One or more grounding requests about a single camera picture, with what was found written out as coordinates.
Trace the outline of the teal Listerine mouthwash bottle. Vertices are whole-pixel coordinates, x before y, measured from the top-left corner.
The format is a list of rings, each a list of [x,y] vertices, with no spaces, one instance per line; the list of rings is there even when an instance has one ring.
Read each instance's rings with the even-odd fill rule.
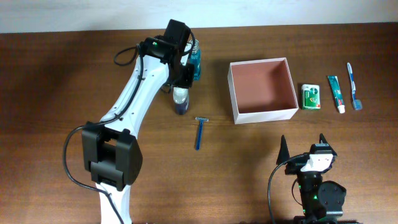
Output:
[[[201,77],[201,48],[199,47],[199,41],[195,41],[194,48],[190,57],[190,63],[194,64],[194,80],[199,81]]]

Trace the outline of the green Dettol soap box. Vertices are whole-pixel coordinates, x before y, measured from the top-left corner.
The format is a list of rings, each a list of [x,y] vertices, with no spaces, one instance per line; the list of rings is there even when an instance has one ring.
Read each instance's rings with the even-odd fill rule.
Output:
[[[302,109],[319,110],[320,104],[320,86],[303,84],[302,85]]]

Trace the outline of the blue white toothbrush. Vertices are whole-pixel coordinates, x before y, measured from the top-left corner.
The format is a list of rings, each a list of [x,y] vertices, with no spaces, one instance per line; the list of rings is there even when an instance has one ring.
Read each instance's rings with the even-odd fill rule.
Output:
[[[353,108],[355,110],[361,110],[363,108],[363,106],[362,106],[361,101],[356,98],[356,85],[354,82],[352,66],[349,62],[346,64],[346,66],[348,69],[349,79],[350,79],[350,83],[351,83],[351,97],[352,97],[352,101],[353,101]]]

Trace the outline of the green toothpaste tube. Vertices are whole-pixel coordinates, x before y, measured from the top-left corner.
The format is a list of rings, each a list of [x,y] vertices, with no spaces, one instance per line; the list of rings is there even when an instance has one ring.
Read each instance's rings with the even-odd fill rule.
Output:
[[[337,76],[328,76],[328,81],[333,92],[336,108],[340,114],[345,113],[345,104],[341,94],[340,84]]]

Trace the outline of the purple foam soap pump bottle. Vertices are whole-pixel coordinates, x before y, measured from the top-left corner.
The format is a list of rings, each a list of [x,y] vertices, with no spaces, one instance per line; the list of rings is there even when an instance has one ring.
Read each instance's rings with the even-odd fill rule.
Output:
[[[175,103],[176,113],[184,115],[189,107],[189,91],[188,88],[174,87],[173,100]]]

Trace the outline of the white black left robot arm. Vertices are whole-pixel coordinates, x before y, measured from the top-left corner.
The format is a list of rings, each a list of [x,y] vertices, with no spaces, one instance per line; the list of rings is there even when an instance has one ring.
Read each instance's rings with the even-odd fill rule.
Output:
[[[130,189],[143,162],[139,128],[162,86],[192,86],[192,35],[185,23],[171,19],[164,34],[138,44],[134,71],[119,98],[99,123],[88,122],[82,129],[84,167],[100,196],[102,223],[132,222]]]

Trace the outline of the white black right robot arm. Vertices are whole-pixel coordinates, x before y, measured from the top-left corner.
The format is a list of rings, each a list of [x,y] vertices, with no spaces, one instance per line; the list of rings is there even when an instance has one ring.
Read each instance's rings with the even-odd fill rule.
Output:
[[[285,137],[281,137],[276,164],[285,166],[286,175],[296,175],[302,216],[294,223],[337,223],[343,215],[346,189],[334,181],[324,181],[322,175],[332,168],[337,153],[320,134],[319,142],[310,150],[291,157]]]

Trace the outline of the pink open cardboard box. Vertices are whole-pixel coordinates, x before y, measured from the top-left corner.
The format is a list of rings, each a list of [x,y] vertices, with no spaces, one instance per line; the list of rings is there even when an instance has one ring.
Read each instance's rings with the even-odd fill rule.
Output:
[[[231,62],[228,86],[235,124],[288,120],[299,109],[286,58]]]

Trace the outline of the blue disposable razor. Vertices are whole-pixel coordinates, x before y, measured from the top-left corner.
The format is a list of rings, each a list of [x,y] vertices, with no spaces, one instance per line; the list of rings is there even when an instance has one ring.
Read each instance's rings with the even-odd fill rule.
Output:
[[[200,150],[200,146],[201,146],[201,139],[202,139],[202,134],[203,134],[203,125],[205,122],[208,122],[209,119],[208,118],[203,118],[203,117],[196,117],[195,118],[198,122],[198,133],[197,133],[197,141],[195,144],[195,150],[199,151]]]

